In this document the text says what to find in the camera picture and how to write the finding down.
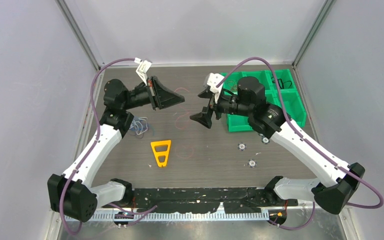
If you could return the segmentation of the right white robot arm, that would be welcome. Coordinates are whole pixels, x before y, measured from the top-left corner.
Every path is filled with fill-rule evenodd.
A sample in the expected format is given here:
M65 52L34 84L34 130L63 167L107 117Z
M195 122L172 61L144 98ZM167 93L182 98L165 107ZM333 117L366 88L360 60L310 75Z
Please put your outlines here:
M348 164L333 157L329 151L306 134L278 105L267 101L265 86L253 76L239 79L237 92L230 93L220 82L223 75L210 73L204 81L204 91L198 97L208 99L202 111L190 116L206 128L212 126L212 116L222 114L247 117L250 127L268 144L273 141L300 160L316 176L314 179L291 179L275 176L266 186L265 198L271 205L296 199L315 202L331 214L339 214L359 186L353 175L362 177L365 168L359 163Z

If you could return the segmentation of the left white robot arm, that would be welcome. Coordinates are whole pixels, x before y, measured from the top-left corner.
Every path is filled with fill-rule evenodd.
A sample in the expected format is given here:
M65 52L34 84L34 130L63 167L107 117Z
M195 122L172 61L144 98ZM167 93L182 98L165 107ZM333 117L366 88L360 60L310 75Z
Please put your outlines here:
M103 101L105 110L93 138L70 167L60 175L52 174L47 181L51 209L82 223L98 208L111 203L128 207L133 202L132 184L125 180L113 178L92 186L109 153L130 130L134 120L130 110L144 105L162 110L185 102L185 98L151 76L131 90L119 79L109 80Z

